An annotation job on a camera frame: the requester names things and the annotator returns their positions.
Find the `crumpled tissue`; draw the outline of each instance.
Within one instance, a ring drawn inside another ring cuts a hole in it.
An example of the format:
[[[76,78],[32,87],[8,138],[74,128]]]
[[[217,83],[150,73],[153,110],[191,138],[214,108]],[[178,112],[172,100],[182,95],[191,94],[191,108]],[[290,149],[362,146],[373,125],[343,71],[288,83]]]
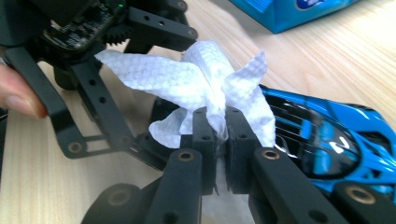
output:
[[[153,138],[166,147],[178,148],[181,135],[192,134],[192,113],[203,106],[218,139],[226,140],[226,105],[244,113],[263,147],[274,145],[274,115],[259,87],[267,68],[263,51],[236,72],[213,41],[196,42],[186,50],[181,62],[111,49],[98,53],[96,58],[131,89],[180,106],[148,128]]]

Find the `human hand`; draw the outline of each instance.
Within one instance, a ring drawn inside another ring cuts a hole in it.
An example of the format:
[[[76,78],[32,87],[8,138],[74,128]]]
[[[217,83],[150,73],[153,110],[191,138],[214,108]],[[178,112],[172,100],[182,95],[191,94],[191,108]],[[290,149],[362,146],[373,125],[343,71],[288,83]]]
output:
[[[47,110],[17,71],[0,63],[0,107],[42,119]]]

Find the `white logo on blue package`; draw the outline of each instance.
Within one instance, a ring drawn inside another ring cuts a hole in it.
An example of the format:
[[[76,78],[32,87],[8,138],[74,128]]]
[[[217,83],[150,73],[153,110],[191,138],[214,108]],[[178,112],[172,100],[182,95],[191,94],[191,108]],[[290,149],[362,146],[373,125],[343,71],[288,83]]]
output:
[[[299,9],[307,10],[325,1],[326,0],[296,0],[296,6]]]

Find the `light wood surface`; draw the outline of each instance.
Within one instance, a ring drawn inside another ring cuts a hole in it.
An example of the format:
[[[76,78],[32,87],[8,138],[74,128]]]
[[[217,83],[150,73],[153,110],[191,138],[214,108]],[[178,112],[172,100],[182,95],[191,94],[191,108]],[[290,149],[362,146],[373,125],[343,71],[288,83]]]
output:
[[[260,50],[262,83],[284,91],[368,105],[396,129],[396,1],[362,0],[325,18],[271,34],[226,0],[187,1],[199,39],[215,40],[234,69]],[[151,53],[180,59],[179,52]],[[52,77],[50,67],[40,64]],[[102,76],[135,132],[146,130],[152,97],[129,91],[107,69]],[[97,133],[75,92],[61,91],[83,133]],[[0,188],[0,223],[79,223],[96,197],[117,183],[144,187],[160,176],[122,153],[80,160],[59,149],[49,119],[10,112]]]

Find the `textured white paper towel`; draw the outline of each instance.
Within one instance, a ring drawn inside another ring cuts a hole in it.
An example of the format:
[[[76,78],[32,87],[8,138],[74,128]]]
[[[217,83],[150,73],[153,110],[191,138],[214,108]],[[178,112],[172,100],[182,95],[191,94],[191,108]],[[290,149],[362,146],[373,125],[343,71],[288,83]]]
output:
[[[166,119],[149,127],[161,144],[178,148],[182,134],[192,133],[192,113],[206,106],[206,117],[218,139],[228,138],[225,107],[241,110],[263,147],[275,142],[275,119],[259,87],[266,62],[261,52],[245,67],[234,71],[219,46],[199,41],[188,48],[176,62],[159,56],[123,54],[104,50],[96,58],[106,64],[128,87],[146,91],[180,105]],[[218,195],[203,198],[203,213],[218,223],[253,223],[247,195],[233,195],[227,190],[224,160],[219,155]]]

